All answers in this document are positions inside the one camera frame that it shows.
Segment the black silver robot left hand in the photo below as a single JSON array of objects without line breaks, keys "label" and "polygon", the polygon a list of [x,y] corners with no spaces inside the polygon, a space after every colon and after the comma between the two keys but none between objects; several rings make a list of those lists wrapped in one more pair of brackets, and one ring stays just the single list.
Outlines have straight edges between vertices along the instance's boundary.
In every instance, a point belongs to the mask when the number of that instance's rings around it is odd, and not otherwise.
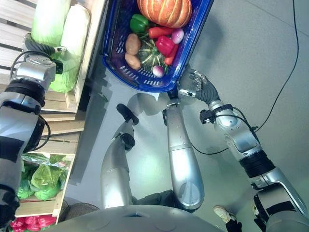
[{"label": "black silver robot left hand", "polygon": [[46,55],[53,57],[53,55],[63,54],[67,52],[67,48],[64,46],[50,46],[44,43],[36,42],[32,39],[31,34],[27,33],[22,42],[23,52],[35,51],[45,53]]}]

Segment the black silver robot right hand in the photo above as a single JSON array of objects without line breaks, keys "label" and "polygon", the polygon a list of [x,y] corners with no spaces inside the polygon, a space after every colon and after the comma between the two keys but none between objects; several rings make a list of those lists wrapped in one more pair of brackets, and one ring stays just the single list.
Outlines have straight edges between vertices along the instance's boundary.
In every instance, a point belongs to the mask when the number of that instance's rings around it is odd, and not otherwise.
[{"label": "black silver robot right hand", "polygon": [[195,84],[195,89],[186,88],[182,83],[179,84],[178,92],[181,95],[193,97],[207,105],[213,101],[219,101],[220,97],[215,86],[208,80],[207,76],[199,70],[186,68],[181,80],[191,80]]}]

